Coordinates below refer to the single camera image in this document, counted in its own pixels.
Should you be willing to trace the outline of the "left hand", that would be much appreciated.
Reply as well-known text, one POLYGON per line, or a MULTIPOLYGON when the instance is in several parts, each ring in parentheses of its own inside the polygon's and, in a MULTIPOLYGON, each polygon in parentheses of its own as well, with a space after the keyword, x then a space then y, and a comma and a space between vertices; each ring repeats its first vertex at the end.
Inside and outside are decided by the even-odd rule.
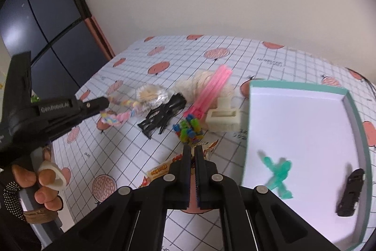
POLYGON ((37 203, 43 204, 50 211, 60 211, 63 209, 63 200, 61 200, 59 192, 48 187, 56 179, 54 171, 44 169, 35 173, 18 164, 14 164, 12 166, 12 173, 21 189, 27 189, 38 184, 38 190, 34 193, 34 199, 37 203))

